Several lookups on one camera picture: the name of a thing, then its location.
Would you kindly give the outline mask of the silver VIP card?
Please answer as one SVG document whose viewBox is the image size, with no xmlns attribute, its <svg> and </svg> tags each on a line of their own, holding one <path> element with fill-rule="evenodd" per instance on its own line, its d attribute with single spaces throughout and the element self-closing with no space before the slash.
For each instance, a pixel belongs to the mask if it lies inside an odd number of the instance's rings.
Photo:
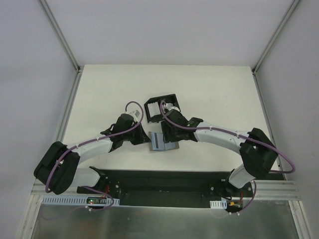
<svg viewBox="0 0 319 239">
<path fill-rule="evenodd" d="M 164 151 L 165 144 L 163 140 L 163 134 L 161 132 L 151 132 L 152 150 Z"/>
</svg>

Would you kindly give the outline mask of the black plastic card tray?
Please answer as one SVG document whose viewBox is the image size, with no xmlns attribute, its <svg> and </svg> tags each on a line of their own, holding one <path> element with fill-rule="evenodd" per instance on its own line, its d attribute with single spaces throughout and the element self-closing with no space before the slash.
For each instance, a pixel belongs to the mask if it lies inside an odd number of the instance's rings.
<svg viewBox="0 0 319 239">
<path fill-rule="evenodd" d="M 148 104 L 154 103 L 154 102 L 158 102 L 158 104 L 159 104 L 160 115 L 156 115 L 156 116 L 151 118 L 150 114 L 149 114 Z M 163 116 L 161 114 L 161 111 L 164 112 L 164 108 L 163 108 L 164 103 L 172 103 L 172 104 L 174 104 L 174 106 L 179 107 L 176 94 L 152 97 L 152 98 L 149 98 L 144 103 L 144 108 L 145 108 L 148 123 L 159 123 L 160 121 L 163 120 Z"/>
</svg>

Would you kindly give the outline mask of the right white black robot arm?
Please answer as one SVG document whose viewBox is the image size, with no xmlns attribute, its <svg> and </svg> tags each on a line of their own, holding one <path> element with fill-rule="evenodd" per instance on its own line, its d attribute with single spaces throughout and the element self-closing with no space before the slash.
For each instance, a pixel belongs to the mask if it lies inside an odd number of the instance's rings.
<svg viewBox="0 0 319 239">
<path fill-rule="evenodd" d="M 225 193 L 229 196 L 238 195 L 254 179 L 265 179 L 278 157 L 274 145 L 259 128 L 248 132 L 218 128 L 200 118 L 187 120 L 177 110 L 170 110 L 165 116 L 160 123 L 164 142 L 191 140 L 212 143 L 241 156 L 242 164 L 231 171 L 224 184 Z"/>
</svg>

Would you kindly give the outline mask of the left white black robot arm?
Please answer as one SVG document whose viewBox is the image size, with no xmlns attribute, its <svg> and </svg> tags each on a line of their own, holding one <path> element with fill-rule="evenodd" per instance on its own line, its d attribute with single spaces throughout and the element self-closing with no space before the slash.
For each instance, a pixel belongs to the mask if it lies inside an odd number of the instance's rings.
<svg viewBox="0 0 319 239">
<path fill-rule="evenodd" d="M 97 168 L 79 168 L 79 164 L 101 154 L 110 153 L 123 145 L 149 143 L 141 122 L 130 114 L 121 114 L 116 123 L 96 138 L 74 145 L 54 142 L 34 170 L 34 176 L 45 185 L 47 193 L 64 193 L 69 187 L 88 187 L 93 193 L 102 193 L 106 177 Z"/>
</svg>

